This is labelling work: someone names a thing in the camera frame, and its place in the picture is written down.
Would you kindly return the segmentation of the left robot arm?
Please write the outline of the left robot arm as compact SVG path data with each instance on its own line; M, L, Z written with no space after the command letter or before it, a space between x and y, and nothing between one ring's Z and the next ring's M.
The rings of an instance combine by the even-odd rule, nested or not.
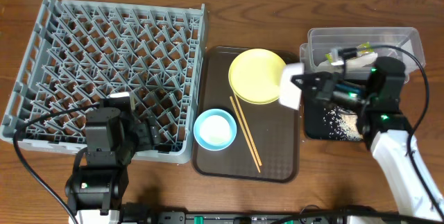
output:
M155 223L147 205L122 202L135 153L161 142L155 119L139 120L134 98L119 93L86 114L85 136L65 186L70 223Z

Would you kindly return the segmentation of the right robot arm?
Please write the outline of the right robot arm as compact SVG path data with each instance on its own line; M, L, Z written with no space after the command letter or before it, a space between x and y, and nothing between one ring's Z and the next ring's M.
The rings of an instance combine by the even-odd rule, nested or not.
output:
M299 109L300 100L342 107L357 115L357 129L381 167L401 216L443 221L443 195L419 153L414 128L400 110L405 65L391 57L374 61L365 85L340 73L307 74L288 64L280 79L280 103Z

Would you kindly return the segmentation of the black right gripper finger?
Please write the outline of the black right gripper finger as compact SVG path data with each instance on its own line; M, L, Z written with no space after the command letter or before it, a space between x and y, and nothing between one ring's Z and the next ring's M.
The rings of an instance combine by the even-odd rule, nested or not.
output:
M300 85L299 89L302 92L302 97L305 101L312 101L316 98L317 87L313 85Z
M310 73L310 74L299 74L291 77L291 82L302 83L305 80L316 80L317 78L324 79L328 77L326 71Z

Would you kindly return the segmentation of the white bowl with rice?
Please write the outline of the white bowl with rice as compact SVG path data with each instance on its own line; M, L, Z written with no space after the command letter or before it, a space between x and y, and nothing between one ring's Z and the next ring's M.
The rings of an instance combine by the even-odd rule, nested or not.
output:
M304 74L303 63L287 64L282 70L280 79L279 104L293 110L299 110L302 91L291 82L293 76Z

